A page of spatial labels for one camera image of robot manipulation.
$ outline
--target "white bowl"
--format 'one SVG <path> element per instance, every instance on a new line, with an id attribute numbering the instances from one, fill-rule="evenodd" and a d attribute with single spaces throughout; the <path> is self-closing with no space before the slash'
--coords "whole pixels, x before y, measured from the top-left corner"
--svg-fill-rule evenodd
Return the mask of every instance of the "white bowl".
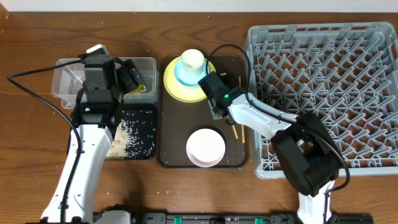
<path id="1" fill-rule="evenodd" d="M 212 167 L 217 165 L 224 154 L 224 139 L 214 130 L 199 129 L 188 138 L 187 155 L 197 166 Z"/>

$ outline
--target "light blue plate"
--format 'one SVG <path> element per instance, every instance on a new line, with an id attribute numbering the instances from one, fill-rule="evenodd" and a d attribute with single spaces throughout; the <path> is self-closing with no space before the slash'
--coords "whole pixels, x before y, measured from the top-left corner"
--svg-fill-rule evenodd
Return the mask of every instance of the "light blue plate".
<path id="1" fill-rule="evenodd" d="M 181 60 L 175 64 L 174 75 L 178 82 L 185 86 L 195 87 L 198 86 L 199 80 L 206 76 L 205 66 L 203 66 L 203 71 L 200 76 L 194 76 L 190 74 L 185 74 L 184 68 L 182 67 Z"/>

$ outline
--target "green object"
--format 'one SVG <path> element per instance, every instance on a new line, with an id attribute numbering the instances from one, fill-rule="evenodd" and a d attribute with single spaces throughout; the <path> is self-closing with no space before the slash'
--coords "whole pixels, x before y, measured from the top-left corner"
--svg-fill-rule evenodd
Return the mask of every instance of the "green object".
<path id="1" fill-rule="evenodd" d="M 264 222 L 264 220 L 262 218 L 255 218 L 254 219 L 254 224 L 262 224 Z"/>
<path id="2" fill-rule="evenodd" d="M 182 224 L 182 217 L 174 217 L 174 224 Z"/>

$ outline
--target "dish rack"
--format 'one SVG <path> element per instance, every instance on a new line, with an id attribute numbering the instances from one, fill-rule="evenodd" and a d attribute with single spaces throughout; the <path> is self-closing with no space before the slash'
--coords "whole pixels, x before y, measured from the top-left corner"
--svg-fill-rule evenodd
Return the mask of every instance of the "dish rack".
<path id="1" fill-rule="evenodd" d="M 244 48 L 259 100 L 317 114 L 351 175 L 398 174 L 398 40 L 390 23 L 254 26 Z M 284 178 L 270 140 L 254 131 L 251 139 L 256 175 Z"/>

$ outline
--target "wooden table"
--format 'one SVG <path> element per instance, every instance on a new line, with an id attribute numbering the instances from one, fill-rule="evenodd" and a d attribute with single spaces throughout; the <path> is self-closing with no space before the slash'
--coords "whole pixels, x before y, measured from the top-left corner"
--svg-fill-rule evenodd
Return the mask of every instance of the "wooden table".
<path id="1" fill-rule="evenodd" d="M 186 49 L 211 52 L 225 43 L 243 45 L 253 25 L 368 21 L 391 22 L 398 30 L 398 14 L 11 13 L 0 41 L 0 222 L 39 220 L 57 186 L 69 135 L 59 115 L 11 85 L 7 75 L 52 66 L 97 43 L 118 57 L 154 57 L 159 70 L 166 56 Z M 50 94 L 52 72 L 19 81 L 61 107 Z M 333 193 L 331 209 L 397 223 L 397 184 L 397 176 L 354 177 Z M 287 180 L 258 179 L 251 160 L 241 169 L 166 169 L 155 159 L 106 161 L 95 210 L 115 203 L 140 212 L 253 215 L 295 212 L 299 206 Z"/>

